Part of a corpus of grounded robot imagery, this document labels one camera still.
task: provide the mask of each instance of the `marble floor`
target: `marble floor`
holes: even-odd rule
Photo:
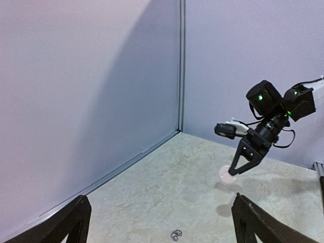
[[[224,186],[218,171],[235,149],[179,134],[88,195],[89,243],[236,242],[231,206],[237,192],[293,229],[324,242],[324,216],[315,171],[264,159]]]

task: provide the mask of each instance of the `small metal nut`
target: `small metal nut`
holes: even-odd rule
[[[173,241],[178,241],[179,240],[179,237],[176,236],[176,235],[174,235],[174,236],[172,236],[172,239],[173,239]]]
[[[181,231],[180,229],[175,230],[174,233],[175,233],[177,236],[182,236],[182,231]]]

